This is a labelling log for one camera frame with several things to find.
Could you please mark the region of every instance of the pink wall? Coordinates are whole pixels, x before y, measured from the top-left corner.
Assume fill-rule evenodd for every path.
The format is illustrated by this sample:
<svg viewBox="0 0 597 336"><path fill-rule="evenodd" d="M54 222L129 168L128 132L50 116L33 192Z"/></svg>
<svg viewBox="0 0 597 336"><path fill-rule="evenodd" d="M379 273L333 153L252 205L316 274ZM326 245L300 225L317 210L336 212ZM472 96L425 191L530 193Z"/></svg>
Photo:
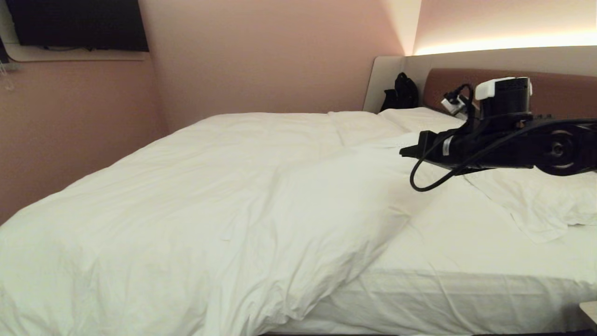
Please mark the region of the pink wall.
<svg viewBox="0 0 597 336"><path fill-rule="evenodd" d="M142 0L170 130L231 112L362 109L404 54L378 0Z"/></svg>
<svg viewBox="0 0 597 336"><path fill-rule="evenodd" d="M415 54L588 45L595 0L422 0Z"/></svg>
<svg viewBox="0 0 597 336"><path fill-rule="evenodd" d="M24 63L0 85L0 224L165 134L150 60Z"/></svg>

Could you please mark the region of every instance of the headboard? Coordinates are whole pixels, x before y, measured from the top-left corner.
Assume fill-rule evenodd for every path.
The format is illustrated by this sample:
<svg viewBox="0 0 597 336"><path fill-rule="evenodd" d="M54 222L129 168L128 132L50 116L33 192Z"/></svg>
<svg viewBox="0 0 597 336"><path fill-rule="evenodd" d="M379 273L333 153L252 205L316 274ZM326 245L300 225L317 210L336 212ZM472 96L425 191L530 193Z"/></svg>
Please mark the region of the headboard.
<svg viewBox="0 0 597 336"><path fill-rule="evenodd" d="M597 77L544 72L431 69L423 90L423 106L444 111L441 105L444 93L463 83L476 86L493 78L510 76L531 78L533 114L551 114L556 119L597 118Z"/></svg>

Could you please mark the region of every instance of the television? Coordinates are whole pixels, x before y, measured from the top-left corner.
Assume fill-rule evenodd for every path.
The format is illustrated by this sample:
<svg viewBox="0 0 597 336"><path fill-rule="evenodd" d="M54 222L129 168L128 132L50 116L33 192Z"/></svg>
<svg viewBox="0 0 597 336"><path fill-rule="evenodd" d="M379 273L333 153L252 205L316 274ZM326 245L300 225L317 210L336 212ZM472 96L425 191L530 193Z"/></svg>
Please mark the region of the television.
<svg viewBox="0 0 597 336"><path fill-rule="evenodd" d="M21 45L149 51L137 0L6 0Z"/></svg>

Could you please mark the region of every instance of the bed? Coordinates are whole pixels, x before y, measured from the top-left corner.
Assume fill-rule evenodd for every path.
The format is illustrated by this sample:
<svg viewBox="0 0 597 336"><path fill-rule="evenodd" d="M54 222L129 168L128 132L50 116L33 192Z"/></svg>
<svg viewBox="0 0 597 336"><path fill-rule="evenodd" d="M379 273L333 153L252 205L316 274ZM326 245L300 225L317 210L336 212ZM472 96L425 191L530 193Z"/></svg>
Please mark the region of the bed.
<svg viewBox="0 0 597 336"><path fill-rule="evenodd" d="M587 329L597 226L533 242L463 179L413 192L397 155L461 123L434 111L440 92L510 73L434 69L428 107L380 115L211 117L75 182L0 227L0 334ZM531 76L535 111L597 111L595 78Z"/></svg>

